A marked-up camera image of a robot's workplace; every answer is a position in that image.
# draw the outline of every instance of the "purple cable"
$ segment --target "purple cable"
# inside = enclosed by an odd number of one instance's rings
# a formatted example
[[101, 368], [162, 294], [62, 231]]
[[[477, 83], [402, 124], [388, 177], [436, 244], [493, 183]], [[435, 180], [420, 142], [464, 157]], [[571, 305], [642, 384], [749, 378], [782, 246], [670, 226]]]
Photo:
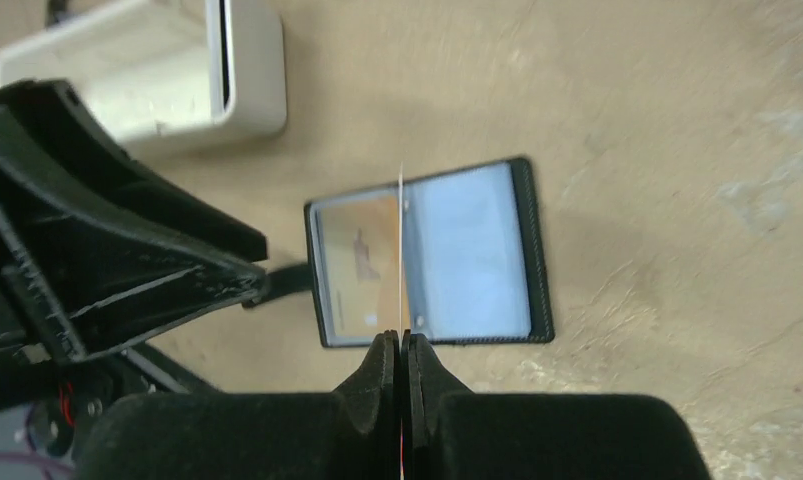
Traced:
[[[33, 443], [33, 437], [30, 435], [30, 423], [33, 421], [33, 412], [36, 411], [36, 404], [30, 406], [27, 410], [27, 416], [24, 417], [24, 442], [27, 444], [27, 451], [36, 455], [36, 444]], [[42, 469], [42, 480], [54, 480], [53, 475], [47, 469]]]
[[63, 465], [49, 458], [41, 457], [32, 453], [0, 452], [0, 463], [6, 465], [27, 465], [45, 470], [51, 470], [71, 478], [74, 469]]

